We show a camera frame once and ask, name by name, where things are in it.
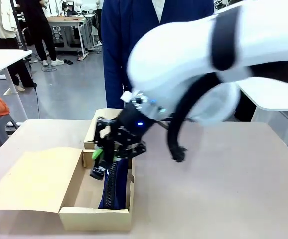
white sneaker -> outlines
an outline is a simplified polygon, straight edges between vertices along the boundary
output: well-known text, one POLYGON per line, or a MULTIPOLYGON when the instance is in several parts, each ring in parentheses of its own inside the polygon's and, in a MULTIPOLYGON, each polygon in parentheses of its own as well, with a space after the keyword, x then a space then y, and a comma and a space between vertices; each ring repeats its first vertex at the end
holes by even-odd
POLYGON ((59 59, 56 59, 55 61, 51 61, 51 66, 59 66, 63 64, 64 64, 64 61, 61 61, 59 59))
POLYGON ((15 86, 15 88, 16 88, 16 90, 17 91, 25 91, 25 88, 23 88, 22 86, 17 86, 17 85, 14 85, 15 86))
POLYGON ((47 60, 44 60, 44 61, 42 62, 42 65, 43 65, 43 66, 49 66, 49 63, 48 63, 47 60))

black shirt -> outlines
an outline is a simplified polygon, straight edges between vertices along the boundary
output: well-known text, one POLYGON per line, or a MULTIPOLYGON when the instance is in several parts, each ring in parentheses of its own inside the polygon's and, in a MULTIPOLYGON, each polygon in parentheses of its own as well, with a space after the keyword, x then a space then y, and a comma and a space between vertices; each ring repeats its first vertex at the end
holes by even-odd
POLYGON ((41 0, 18 0, 20 8, 23 11, 25 21, 31 25, 39 25, 42 22, 48 23, 42 6, 41 0))

navy blue fabric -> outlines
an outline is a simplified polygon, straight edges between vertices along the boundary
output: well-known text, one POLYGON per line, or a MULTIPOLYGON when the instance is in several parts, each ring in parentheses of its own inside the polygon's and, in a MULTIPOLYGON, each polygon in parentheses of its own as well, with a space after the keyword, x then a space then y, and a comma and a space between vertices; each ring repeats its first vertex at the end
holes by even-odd
MULTIPOLYGON (((116 184, 115 184, 115 199, 114 199, 114 209, 120 210, 126 208, 126 186, 127 186, 127 176, 128 176, 128 168, 129 168, 129 161, 123 159, 117 162, 117 175, 116 175, 116 184)), ((105 172, 105 179, 104 179, 104 188, 102 199, 99 205, 99 209, 106 209, 105 208, 105 189, 108 183, 108 174, 107 171, 105 172)))
POLYGON ((142 36, 160 24, 199 20, 213 13, 213 0, 166 0, 159 23, 151 0, 105 0, 101 29, 107 107, 124 107, 123 90, 132 89, 127 61, 142 36))

table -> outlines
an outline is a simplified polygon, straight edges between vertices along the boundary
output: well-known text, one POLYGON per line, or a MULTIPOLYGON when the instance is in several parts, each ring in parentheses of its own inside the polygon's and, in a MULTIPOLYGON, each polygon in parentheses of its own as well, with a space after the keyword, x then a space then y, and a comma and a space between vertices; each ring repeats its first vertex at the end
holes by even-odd
POLYGON ((47 19, 51 27, 57 26, 61 28, 61 36, 63 38, 64 47, 57 47, 57 49, 61 49, 63 51, 80 50, 80 48, 70 47, 68 45, 68 40, 72 40, 72 36, 69 34, 69 32, 72 27, 76 27, 79 31, 83 58, 87 56, 88 52, 86 52, 86 50, 94 46, 94 36, 92 26, 90 27, 91 33, 89 32, 87 24, 88 20, 86 18, 81 16, 50 16, 47 17, 47 19))
POLYGON ((23 104, 21 102, 21 99, 19 97, 18 91, 16 90, 16 88, 14 87, 11 75, 9 73, 8 70, 8 66, 17 62, 18 60, 23 59, 24 57, 28 56, 32 54, 32 51, 23 51, 23 50, 0 50, 0 71, 3 70, 6 79, 9 81, 9 85, 10 85, 10 89, 11 89, 11 93, 13 95, 16 95, 16 100, 18 102, 19 105, 19 111, 21 113, 21 116, 27 120, 28 116, 25 112, 25 109, 23 107, 23 104))
MULTIPOLYGON (((278 111, 288 119, 288 84, 261 77, 238 81, 242 92, 256 105, 252 122, 269 123, 278 111)), ((282 139, 288 139, 288 126, 282 139)))
MULTIPOLYGON (((0 148, 0 179, 26 151, 83 147, 90 121, 27 120, 0 148)), ((0 211, 0 239, 285 239, 288 149, 263 123, 187 123, 185 163, 174 162, 155 125, 137 157, 133 229, 64 231, 57 214, 0 211)))

white robotic arm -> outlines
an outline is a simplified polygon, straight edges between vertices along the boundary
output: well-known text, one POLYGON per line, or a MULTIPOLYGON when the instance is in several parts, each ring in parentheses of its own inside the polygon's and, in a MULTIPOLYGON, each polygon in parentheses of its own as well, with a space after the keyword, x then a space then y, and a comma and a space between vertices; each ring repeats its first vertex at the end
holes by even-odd
POLYGON ((185 119, 203 125, 224 120, 239 100, 235 81, 259 76, 288 82, 287 74, 275 74, 287 65, 288 1, 274 8, 270 1, 244 1, 202 20, 153 29, 129 57, 127 73, 135 89, 130 101, 116 119, 98 119, 95 141, 104 157, 94 175, 113 158, 145 152, 142 136, 165 118, 170 153, 182 162, 185 149, 177 138, 185 119), (174 47, 183 39, 181 47, 174 47), (100 138, 108 125, 111 132, 100 138))

